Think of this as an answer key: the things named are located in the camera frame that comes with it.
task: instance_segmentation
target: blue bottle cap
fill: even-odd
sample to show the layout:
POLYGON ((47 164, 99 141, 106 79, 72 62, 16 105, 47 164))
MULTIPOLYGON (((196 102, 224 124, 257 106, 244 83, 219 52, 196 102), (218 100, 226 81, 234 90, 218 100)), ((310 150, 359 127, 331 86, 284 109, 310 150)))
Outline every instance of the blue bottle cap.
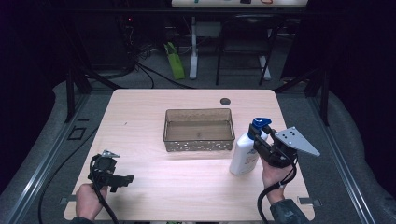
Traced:
MULTIPOLYGON (((272 121, 267 118, 255 118, 253 121, 251 121, 251 124, 253 125, 253 127, 255 129, 259 130, 260 132, 262 131, 262 127, 265 127, 270 123, 272 123, 272 121)), ((247 136, 251 140, 254 139, 254 136, 252 136, 250 133, 247 133, 247 136)))

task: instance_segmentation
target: hand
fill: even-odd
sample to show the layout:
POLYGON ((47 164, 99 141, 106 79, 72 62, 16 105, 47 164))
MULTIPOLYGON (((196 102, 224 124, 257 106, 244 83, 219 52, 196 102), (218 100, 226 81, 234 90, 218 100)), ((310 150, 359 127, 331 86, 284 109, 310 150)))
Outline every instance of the hand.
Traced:
MULTIPOLYGON (((262 183, 264 184, 265 188, 269 188, 275 183, 278 183, 279 181, 283 180, 285 176, 292 170, 291 165, 285 168, 277 168, 268 164, 268 162, 262 157, 260 158, 262 159, 262 183)), ((286 186, 283 186, 283 188, 271 190, 267 194, 267 199, 270 204, 285 199, 285 196, 283 194, 285 191, 285 187, 286 186)))
MULTIPOLYGON (((100 192, 105 199, 107 196, 107 186, 102 187, 100 192)), ((76 192, 76 215, 94 221, 102 210, 102 205, 92 188, 92 184, 82 184, 76 192)))

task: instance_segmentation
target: wooden table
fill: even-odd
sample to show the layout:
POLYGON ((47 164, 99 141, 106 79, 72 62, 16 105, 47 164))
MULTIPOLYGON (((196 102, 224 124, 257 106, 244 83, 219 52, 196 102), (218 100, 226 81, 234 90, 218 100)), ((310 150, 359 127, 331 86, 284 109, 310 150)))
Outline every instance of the wooden table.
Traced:
MULTIPOLYGON (((271 127, 278 131, 286 129, 273 91, 114 91, 73 194, 82 183, 90 182, 87 176, 92 156, 108 149, 120 154, 115 175, 135 175, 129 187, 108 193, 107 202, 119 220, 261 220, 256 207, 263 190, 260 162, 248 174, 233 175, 229 172, 233 150, 166 151, 165 111, 203 108, 230 108, 236 139, 248 131, 249 123, 257 117, 270 118, 271 127), (228 98, 231 103, 222 105, 221 98, 228 98)), ((309 197, 300 172, 286 187, 285 196, 296 203, 297 197, 309 197)), ((298 205, 309 219, 314 218, 312 206, 298 205)), ((75 202, 69 202, 64 212, 66 219, 75 216, 75 206, 75 202)), ((273 219, 266 199, 262 208, 267 218, 273 219)), ((110 219, 105 209, 97 217, 101 219, 110 219)))

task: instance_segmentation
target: white container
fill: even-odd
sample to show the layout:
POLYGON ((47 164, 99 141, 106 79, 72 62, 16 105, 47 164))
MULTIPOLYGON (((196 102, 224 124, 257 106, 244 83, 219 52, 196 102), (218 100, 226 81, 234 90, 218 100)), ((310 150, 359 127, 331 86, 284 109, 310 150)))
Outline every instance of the white container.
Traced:
MULTIPOLYGON (((269 119, 254 119, 252 124, 255 128, 261 129, 263 126, 271 123, 269 119)), ((267 140, 268 135, 262 131, 261 137, 267 140)), ((259 153, 253 148, 254 137, 249 136, 248 133, 242 134, 235 145, 233 159, 230 165, 230 172, 234 175, 246 174, 256 167, 259 153)))

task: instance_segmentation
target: cable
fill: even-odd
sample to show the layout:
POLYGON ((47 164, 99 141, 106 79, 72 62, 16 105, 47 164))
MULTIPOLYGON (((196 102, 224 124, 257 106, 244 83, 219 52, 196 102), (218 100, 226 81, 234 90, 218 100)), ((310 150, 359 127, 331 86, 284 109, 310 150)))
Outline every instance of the cable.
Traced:
POLYGON ((151 80, 151 88, 154 89, 154 79, 152 79, 151 75, 143 68, 140 66, 140 64, 138 63, 137 66, 142 69, 142 71, 144 73, 146 73, 146 75, 149 77, 149 79, 151 80))
POLYGON ((43 191, 41 192, 41 195, 40 195, 40 199, 39 199, 39 201, 38 201, 38 212, 37 212, 37 215, 38 215, 38 222, 40 223, 40 224, 43 224, 43 219, 42 219, 42 216, 41 216, 41 206, 42 206, 42 203, 43 203, 43 200, 44 200, 44 195, 45 195, 45 193, 46 193, 46 191, 47 191, 47 189, 48 189, 48 187, 49 187, 49 185, 50 185, 50 183, 51 183, 51 181, 53 180, 53 178, 58 174, 58 172, 62 169, 62 167, 64 167, 64 165, 70 160, 70 158, 72 157, 72 156, 74 156, 75 154, 76 154, 76 152, 80 149, 80 148, 82 148, 82 146, 84 146, 84 144, 96 133, 96 131, 98 130, 98 128, 99 127, 97 127, 97 128, 95 128, 92 132, 91 132, 91 134, 81 143, 81 145, 79 145, 62 163, 61 163, 61 165, 55 170, 55 172, 52 174, 52 176, 49 178, 49 181, 47 182, 47 184, 45 185, 45 187, 44 187, 44 189, 43 189, 43 191))
POLYGON ((101 77, 105 77, 107 79, 113 79, 117 77, 125 77, 126 75, 130 74, 131 72, 134 71, 134 66, 127 67, 120 71, 118 74, 112 74, 112 75, 100 75, 101 77))
POLYGON ((262 221, 264 224, 268 224, 268 220, 266 219, 264 212, 262 211, 262 199, 267 195, 269 192, 271 192, 274 189, 279 189, 283 188, 285 185, 287 185, 294 177, 297 175, 297 162, 298 162, 298 157, 296 157, 295 162, 293 162, 284 152, 281 150, 278 150, 282 156, 284 156, 287 160, 290 161, 292 169, 291 171, 283 178, 283 180, 279 181, 278 183, 275 183, 274 185, 270 186, 269 188, 266 188, 262 191, 262 193, 259 195, 259 198, 257 200, 257 208, 259 210, 260 216, 262 217, 262 221))
POLYGON ((146 67, 145 65, 143 65, 143 64, 141 64, 141 63, 136 63, 136 65, 137 65, 139 68, 141 68, 141 69, 143 69, 143 68, 144 68, 144 69, 147 69, 148 71, 150 71, 150 72, 152 72, 152 73, 154 73, 154 74, 156 74, 156 75, 158 75, 158 76, 160 76, 160 77, 162 77, 162 78, 168 80, 168 81, 171 82, 172 84, 174 84, 174 85, 176 85, 176 86, 178 86, 178 87, 180 87, 180 88, 182 88, 182 89, 195 89, 194 87, 186 86, 186 85, 180 84, 180 83, 178 83, 178 82, 175 82, 174 80, 172 80, 172 79, 170 79, 170 78, 168 78, 168 77, 165 77, 165 76, 161 75, 160 73, 158 73, 158 72, 152 70, 152 69, 149 68, 149 67, 146 67))
POLYGON ((113 210, 110 208, 110 206, 108 205, 108 203, 106 202, 106 200, 103 198, 103 195, 100 193, 100 189, 99 189, 98 186, 97 186, 97 181, 96 181, 96 179, 94 178, 94 175, 93 175, 93 161, 95 161, 95 159, 96 159, 97 157, 99 157, 99 156, 100 156, 100 155, 97 155, 97 156, 92 157, 91 162, 90 162, 90 174, 91 174, 91 177, 92 177, 93 189, 94 189, 94 191, 95 191, 95 193, 96 193, 96 196, 97 196, 98 199, 99 199, 99 203, 101 203, 102 206, 106 209, 106 211, 107 211, 108 214, 110 215, 110 217, 111 217, 111 219, 113 220, 113 222, 114 222, 115 224, 119 224, 119 221, 117 220, 117 217, 116 217, 116 215, 114 214, 113 210))
POLYGON ((138 54, 138 57, 142 60, 146 60, 148 57, 151 56, 151 52, 157 49, 153 44, 147 43, 145 45, 142 45, 139 50, 140 53, 138 54))
MULTIPOLYGON (((186 21, 186 18, 185 18, 185 17, 183 17, 183 21, 184 21, 184 23, 186 24, 186 27, 187 27, 187 29, 189 29, 189 33, 190 33, 190 35, 192 35, 192 32, 191 32, 190 26, 189 26, 189 24, 187 23, 187 21, 186 21)), ((190 42, 189 48, 188 48, 188 49, 186 49, 186 50, 184 50, 184 52, 180 52, 180 53, 179 53, 179 55, 181 55, 181 54, 185 54, 185 53, 189 52, 191 48, 192 48, 192 42, 190 42)))

